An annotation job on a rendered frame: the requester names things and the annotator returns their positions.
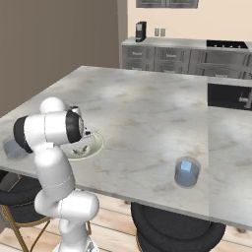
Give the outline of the pale green patterned bowl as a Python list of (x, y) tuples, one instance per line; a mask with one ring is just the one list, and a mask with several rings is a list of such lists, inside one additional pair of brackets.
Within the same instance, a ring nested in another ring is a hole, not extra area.
[(85, 135), (79, 142), (65, 144), (61, 149), (68, 160), (81, 160), (95, 156), (103, 148), (104, 140), (98, 132)]

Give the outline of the black round stool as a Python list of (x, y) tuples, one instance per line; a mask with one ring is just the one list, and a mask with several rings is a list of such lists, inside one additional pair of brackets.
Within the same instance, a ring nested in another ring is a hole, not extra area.
[(141, 252), (210, 252), (221, 241), (226, 226), (181, 214), (131, 204), (136, 241)]
[[(0, 208), (2, 215), (13, 229), (24, 252), (32, 252), (51, 217), (37, 213), (34, 209), (34, 198), (41, 189), (37, 179), (0, 170)], [(31, 248), (26, 245), (19, 228), (32, 227), (45, 223)]]

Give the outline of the grey cupboard run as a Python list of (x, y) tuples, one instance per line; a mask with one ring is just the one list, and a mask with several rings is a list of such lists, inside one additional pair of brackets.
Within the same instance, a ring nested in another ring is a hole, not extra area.
[(208, 47), (203, 39), (130, 37), (122, 42), (122, 68), (252, 80), (252, 42), (245, 43), (247, 49), (231, 49)]

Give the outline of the black coffee machine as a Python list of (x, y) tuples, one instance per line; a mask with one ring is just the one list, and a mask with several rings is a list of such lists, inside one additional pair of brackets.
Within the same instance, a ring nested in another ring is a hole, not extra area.
[(142, 42), (146, 39), (147, 23), (145, 21), (138, 22), (136, 24), (136, 36), (137, 42)]

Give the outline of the black sink basin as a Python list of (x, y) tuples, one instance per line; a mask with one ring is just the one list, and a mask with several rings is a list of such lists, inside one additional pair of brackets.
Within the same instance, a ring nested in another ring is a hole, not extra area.
[(245, 103), (239, 101), (241, 93), (243, 93), (243, 97), (248, 97), (251, 89), (250, 87), (208, 83), (208, 106), (252, 111), (252, 106), (250, 109), (244, 108)]

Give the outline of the silver tap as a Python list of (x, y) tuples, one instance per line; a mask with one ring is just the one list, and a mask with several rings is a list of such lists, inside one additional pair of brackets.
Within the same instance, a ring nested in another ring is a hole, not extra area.
[(243, 93), (241, 93), (241, 96), (239, 98), (240, 102), (244, 102), (244, 108), (250, 109), (252, 106), (252, 89), (248, 95), (248, 97), (243, 97)]

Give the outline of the black hob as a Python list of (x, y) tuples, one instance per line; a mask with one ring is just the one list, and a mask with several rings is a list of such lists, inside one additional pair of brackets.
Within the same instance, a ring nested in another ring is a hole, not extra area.
[(234, 40), (207, 40), (208, 47), (218, 47), (218, 48), (236, 48), (236, 49), (247, 49), (248, 46), (244, 41), (234, 41)]

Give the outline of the grey wall cupboard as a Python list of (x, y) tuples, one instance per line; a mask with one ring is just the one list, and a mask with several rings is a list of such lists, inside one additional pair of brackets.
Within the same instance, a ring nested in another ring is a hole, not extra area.
[(199, 0), (136, 0), (137, 8), (197, 9)]

